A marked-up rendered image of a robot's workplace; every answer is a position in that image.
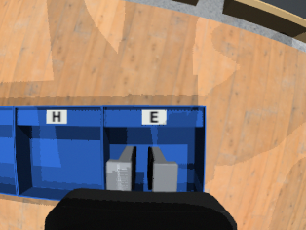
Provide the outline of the blue rack of bins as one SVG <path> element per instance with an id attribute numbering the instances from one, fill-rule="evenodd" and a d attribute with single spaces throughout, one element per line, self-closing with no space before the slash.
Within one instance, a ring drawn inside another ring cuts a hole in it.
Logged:
<path id="1" fill-rule="evenodd" d="M 0 194 L 60 201 L 106 190 L 106 162 L 126 145 L 136 146 L 132 191 L 152 192 L 148 146 L 159 146 L 178 164 L 177 192 L 205 192 L 206 121 L 201 105 L 0 106 Z"/>

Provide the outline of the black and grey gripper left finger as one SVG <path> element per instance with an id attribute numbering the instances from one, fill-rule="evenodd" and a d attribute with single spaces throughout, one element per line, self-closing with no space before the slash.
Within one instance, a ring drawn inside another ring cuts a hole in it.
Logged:
<path id="1" fill-rule="evenodd" d="M 136 146 L 126 146 L 118 160 L 106 162 L 106 190 L 132 191 L 135 177 Z"/>

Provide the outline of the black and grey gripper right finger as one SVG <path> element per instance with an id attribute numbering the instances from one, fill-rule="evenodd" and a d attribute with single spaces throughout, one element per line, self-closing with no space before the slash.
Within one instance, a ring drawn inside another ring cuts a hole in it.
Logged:
<path id="1" fill-rule="evenodd" d="M 148 147 L 147 181 L 152 192 L 177 191 L 178 164 L 166 161 L 159 147 Z"/>

